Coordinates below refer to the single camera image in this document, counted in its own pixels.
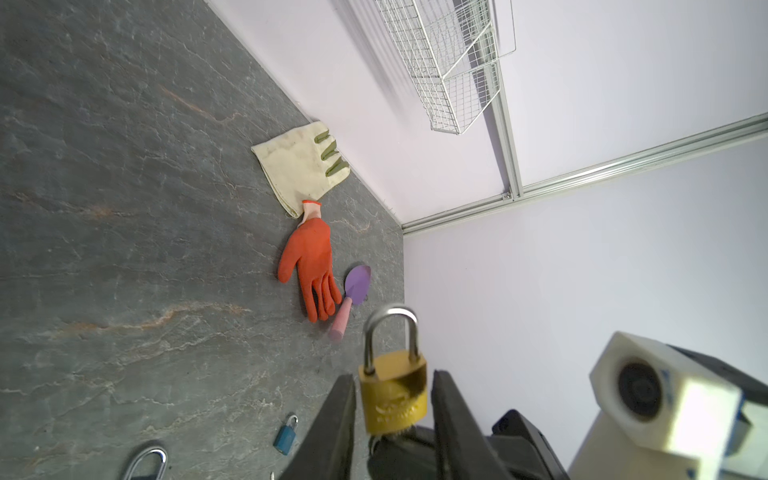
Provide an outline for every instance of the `padlock shackle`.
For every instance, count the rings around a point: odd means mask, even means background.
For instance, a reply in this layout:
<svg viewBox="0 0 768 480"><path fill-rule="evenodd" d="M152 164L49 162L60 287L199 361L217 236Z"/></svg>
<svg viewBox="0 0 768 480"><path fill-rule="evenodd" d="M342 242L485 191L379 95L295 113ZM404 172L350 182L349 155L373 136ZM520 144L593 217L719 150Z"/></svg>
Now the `padlock shackle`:
<svg viewBox="0 0 768 480"><path fill-rule="evenodd" d="M365 336L362 370L366 375L376 373L376 368L373 366L373 330L382 320L393 315L402 315L408 320L408 357L411 362L419 360L419 321L416 319L416 314L405 305L385 305L371 313L362 328L362 334Z"/></svg>

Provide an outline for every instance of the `black lens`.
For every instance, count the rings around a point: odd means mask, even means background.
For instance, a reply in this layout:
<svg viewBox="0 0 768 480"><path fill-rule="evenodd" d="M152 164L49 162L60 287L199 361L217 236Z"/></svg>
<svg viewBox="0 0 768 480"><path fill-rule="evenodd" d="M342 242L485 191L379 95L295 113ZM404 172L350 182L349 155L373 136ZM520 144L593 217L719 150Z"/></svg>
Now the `black lens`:
<svg viewBox="0 0 768 480"><path fill-rule="evenodd" d="M656 371L644 363L630 363L619 373L619 396L634 414L651 420L661 408L661 384Z"/></svg>

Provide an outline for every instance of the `gold padlock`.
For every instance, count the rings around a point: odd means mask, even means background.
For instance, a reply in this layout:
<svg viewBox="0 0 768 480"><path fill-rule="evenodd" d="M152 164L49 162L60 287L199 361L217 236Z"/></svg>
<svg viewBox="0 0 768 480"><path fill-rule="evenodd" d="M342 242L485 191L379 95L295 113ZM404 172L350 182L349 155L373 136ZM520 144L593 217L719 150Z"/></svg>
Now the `gold padlock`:
<svg viewBox="0 0 768 480"><path fill-rule="evenodd" d="M409 349L373 358L373 330L388 316L409 322ZM365 357L359 367L362 412L370 435L387 435L415 425L427 414L427 361L419 353L416 315L406 306L384 306L362 328Z"/></svg>

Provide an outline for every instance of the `red rubber glove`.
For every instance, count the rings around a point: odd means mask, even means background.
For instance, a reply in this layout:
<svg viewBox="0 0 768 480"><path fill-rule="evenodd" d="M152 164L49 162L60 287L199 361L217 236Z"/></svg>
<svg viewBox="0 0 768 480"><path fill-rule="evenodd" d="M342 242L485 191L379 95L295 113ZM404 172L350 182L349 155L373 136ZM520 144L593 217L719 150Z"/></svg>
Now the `red rubber glove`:
<svg viewBox="0 0 768 480"><path fill-rule="evenodd" d="M277 279L285 283L290 280L293 268L299 268L306 313L310 322L315 323L318 313L321 320L328 320L328 316L336 312L336 304L341 303L342 297L333 279L331 229L320 218L320 203L305 200L303 206L304 220L288 239L277 267ZM317 308L312 289L317 295Z"/></svg>

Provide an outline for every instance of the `cream work glove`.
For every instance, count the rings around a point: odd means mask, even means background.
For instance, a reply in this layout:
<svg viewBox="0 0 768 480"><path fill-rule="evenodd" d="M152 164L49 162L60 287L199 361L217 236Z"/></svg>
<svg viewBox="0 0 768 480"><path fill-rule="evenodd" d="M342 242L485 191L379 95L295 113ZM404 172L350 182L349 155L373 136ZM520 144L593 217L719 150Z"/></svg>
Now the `cream work glove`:
<svg viewBox="0 0 768 480"><path fill-rule="evenodd" d="M336 149L336 139L322 121L251 147L277 200L299 218L302 201L319 200L349 176L349 164Z"/></svg>

